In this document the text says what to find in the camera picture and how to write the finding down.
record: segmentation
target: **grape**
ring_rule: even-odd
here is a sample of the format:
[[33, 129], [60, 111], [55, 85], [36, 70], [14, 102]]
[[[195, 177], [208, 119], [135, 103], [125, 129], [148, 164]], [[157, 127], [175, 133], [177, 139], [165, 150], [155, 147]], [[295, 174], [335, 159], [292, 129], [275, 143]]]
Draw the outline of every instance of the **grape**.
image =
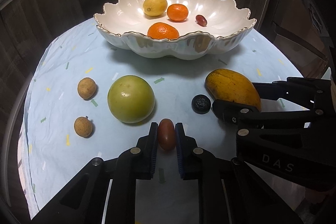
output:
[[202, 27], [205, 27], [205, 26], [208, 24], [207, 20], [206, 20], [205, 17], [202, 16], [202, 15], [197, 15], [197, 16], [196, 16], [196, 21], [197, 21], [197, 23], [198, 23], [199, 25], [201, 25]]

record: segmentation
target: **patterned tablecloth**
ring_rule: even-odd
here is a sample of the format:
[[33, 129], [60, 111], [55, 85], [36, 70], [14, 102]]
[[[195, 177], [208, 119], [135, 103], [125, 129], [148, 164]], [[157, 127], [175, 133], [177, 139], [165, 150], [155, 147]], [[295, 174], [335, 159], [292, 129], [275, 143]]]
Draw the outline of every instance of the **patterned tablecloth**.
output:
[[[218, 68], [238, 71], [252, 82], [269, 83], [288, 76], [302, 77], [290, 61], [266, 38], [252, 30], [233, 50], [206, 55], [193, 61], [164, 57], [143, 58], [115, 48], [87, 20], [56, 38], [46, 49], [30, 83], [18, 165], [30, 215], [38, 211], [93, 157], [116, 158], [147, 135], [151, 122], [169, 118], [182, 122], [186, 134], [216, 157], [235, 156], [235, 126], [219, 121], [212, 111], [192, 111], [197, 94], [209, 95], [205, 77]], [[107, 93], [123, 75], [138, 75], [153, 88], [153, 114], [137, 125], [119, 122], [109, 111]], [[77, 93], [84, 78], [95, 80], [98, 92], [85, 101]], [[285, 100], [262, 100], [263, 111], [301, 110]], [[77, 117], [88, 116], [94, 124], [90, 138], [74, 132]], [[258, 174], [291, 206], [301, 201], [303, 188], [264, 171]], [[142, 224], [198, 223], [197, 181], [182, 181], [176, 150], [158, 150], [156, 172], [150, 181], [138, 181], [136, 220]]]

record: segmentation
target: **white scalloped bowl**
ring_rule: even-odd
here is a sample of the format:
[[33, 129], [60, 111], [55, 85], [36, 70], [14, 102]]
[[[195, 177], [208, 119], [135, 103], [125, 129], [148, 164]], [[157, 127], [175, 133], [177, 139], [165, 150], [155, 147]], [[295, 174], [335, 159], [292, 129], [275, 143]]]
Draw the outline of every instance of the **white scalloped bowl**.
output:
[[[145, 0], [119, 0], [105, 3], [104, 14], [95, 14], [97, 29], [112, 45], [132, 50], [147, 58], [175, 56], [194, 60], [205, 54], [220, 54], [233, 49], [251, 31], [256, 19], [249, 19], [250, 9], [238, 9], [235, 0], [167, 0], [168, 6], [181, 3], [189, 15], [183, 22], [173, 22], [166, 12], [158, 17], [144, 14]], [[207, 26], [197, 24], [196, 15], [207, 19]], [[177, 39], [153, 39], [147, 31], [156, 22], [167, 23], [180, 34]]]

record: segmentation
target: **lemon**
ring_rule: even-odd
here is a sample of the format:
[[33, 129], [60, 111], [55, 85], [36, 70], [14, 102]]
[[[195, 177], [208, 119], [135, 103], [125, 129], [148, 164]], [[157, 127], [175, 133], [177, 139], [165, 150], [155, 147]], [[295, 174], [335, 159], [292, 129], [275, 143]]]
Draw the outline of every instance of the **lemon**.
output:
[[145, 0], [142, 8], [146, 15], [157, 17], [165, 12], [167, 6], [167, 0]]

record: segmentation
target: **metal bolt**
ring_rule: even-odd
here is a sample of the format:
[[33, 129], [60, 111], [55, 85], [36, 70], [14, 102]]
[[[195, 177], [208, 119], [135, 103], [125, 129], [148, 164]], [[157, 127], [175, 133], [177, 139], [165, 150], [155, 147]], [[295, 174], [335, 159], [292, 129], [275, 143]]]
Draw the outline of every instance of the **metal bolt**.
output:
[[103, 160], [101, 158], [94, 158], [92, 159], [91, 163], [94, 166], [100, 165]]
[[315, 113], [317, 114], [317, 115], [323, 115], [323, 110], [321, 110], [321, 109], [317, 109], [317, 110], [315, 110]]
[[233, 158], [233, 159], [232, 159], [232, 162], [233, 162], [235, 165], [241, 165], [241, 161], [240, 161], [238, 158]]
[[248, 129], [241, 129], [241, 130], [238, 130], [238, 135], [239, 136], [246, 136], [247, 134], [249, 133], [249, 130]]
[[139, 147], [133, 147], [131, 149], [132, 154], [139, 154], [141, 152], [141, 149]]
[[203, 149], [202, 149], [202, 148], [199, 148], [199, 147], [196, 147], [196, 148], [194, 148], [193, 152], [194, 152], [196, 155], [200, 155], [200, 154], [203, 154]]

